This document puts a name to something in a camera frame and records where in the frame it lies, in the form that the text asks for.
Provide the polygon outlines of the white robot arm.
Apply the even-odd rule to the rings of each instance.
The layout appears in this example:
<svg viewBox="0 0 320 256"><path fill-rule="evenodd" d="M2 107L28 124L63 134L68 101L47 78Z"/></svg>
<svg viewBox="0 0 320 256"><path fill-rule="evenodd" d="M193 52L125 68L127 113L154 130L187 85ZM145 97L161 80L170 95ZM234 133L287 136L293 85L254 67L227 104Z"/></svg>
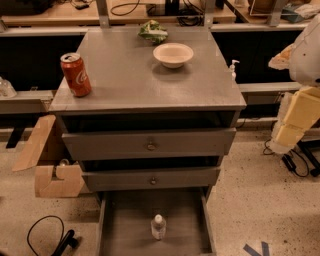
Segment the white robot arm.
<svg viewBox="0 0 320 256"><path fill-rule="evenodd" d="M320 14L293 44L271 59L269 66L287 68L290 78L302 85L282 98L271 134L271 150L286 154L320 119Z"/></svg>

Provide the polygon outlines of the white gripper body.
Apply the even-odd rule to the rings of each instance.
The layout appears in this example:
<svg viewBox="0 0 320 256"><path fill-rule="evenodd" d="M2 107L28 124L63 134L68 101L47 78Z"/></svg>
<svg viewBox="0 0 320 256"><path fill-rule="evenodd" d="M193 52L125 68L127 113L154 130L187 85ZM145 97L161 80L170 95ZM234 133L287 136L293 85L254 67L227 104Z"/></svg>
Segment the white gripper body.
<svg viewBox="0 0 320 256"><path fill-rule="evenodd" d="M271 150L276 154L288 153L303 137L304 132L302 112L297 108L296 97L292 93L285 93L271 133Z"/></svg>

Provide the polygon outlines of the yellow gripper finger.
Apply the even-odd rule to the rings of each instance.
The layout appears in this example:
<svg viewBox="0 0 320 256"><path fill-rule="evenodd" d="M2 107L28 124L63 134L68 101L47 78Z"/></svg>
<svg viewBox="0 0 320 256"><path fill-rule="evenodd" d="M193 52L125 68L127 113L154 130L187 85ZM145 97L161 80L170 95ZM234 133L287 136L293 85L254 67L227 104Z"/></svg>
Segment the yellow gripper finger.
<svg viewBox="0 0 320 256"><path fill-rule="evenodd" d="M275 126L275 143L294 146L320 119L320 88L302 87L294 94L286 93Z"/></svg>

